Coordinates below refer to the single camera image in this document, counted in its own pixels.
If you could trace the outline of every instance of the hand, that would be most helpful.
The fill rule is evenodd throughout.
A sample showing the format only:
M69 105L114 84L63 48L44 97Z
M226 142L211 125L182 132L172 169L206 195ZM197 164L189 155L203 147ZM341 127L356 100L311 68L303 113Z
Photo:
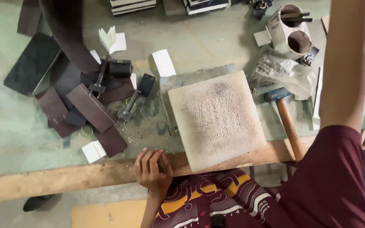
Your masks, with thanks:
M163 150L147 152L144 148L135 162L135 175L138 183L149 189L148 198L161 203L173 179L173 169ZM159 172L157 160L161 157L164 173Z

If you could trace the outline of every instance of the plastic bag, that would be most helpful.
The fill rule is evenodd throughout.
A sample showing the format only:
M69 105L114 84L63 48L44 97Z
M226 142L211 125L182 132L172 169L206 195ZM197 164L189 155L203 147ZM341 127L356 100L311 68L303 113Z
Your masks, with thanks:
M254 68L251 83L255 87L281 84L298 99L307 99L312 95L314 80L316 75L311 68L300 65L265 45Z

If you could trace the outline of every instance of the workbench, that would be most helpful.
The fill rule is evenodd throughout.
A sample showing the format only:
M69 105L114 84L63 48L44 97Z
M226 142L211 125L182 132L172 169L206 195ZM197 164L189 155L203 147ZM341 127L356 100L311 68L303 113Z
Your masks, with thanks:
M251 16L251 7L244 4L212 13L166 17L160 2L154 9L113 17L107 0L84 0L84 44L103 58L108 53L99 42L98 29L107 31L115 25L118 33L126 34L127 50L111 56L132 60L138 81L144 73L159 79L151 53L161 49L168 50L177 74L234 63L237 70L243 69L248 75L261 49L253 34L265 30L269 16L279 6L294 2L317 20L329 14L329 0L275 0L260 22ZM3 86L3 79L30 40L16 33L21 5L22 0L0 2L0 200L134 182L133 163L144 147L164 149L176 175L191 173L178 134L168 131L159 80L148 98L137 100L131 122L116 123L128 148L92 165L81 148L95 141L94 136L79 131L62 139L54 129L48 129L47 118L35 98ZM39 30L50 32L43 19ZM312 42L322 39L312 38ZM315 70L323 64L323 53ZM257 88L253 94L268 145L257 150L257 156L244 154L207 171L294 159L275 104L265 103L262 98L264 92L274 88L277 86ZM293 96L286 101L297 132L308 148L317 134L312 130L311 101L295 101ZM125 107L125 101L119 101L108 109L116 114ZM63 147L68 141L70 146Z

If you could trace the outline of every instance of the stack of books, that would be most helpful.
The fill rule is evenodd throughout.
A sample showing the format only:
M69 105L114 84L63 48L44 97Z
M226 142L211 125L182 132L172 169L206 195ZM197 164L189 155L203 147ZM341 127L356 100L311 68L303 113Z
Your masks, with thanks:
M182 0L188 15L223 9L230 6L230 0Z
M156 0L109 0L109 2L114 16L156 6Z

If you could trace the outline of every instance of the hammer head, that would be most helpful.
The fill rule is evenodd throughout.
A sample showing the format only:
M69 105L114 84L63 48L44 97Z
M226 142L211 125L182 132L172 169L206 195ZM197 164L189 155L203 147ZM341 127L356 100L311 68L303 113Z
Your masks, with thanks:
M264 94L264 100L267 102L276 101L278 99L284 98L291 95L291 93L284 87L272 90Z

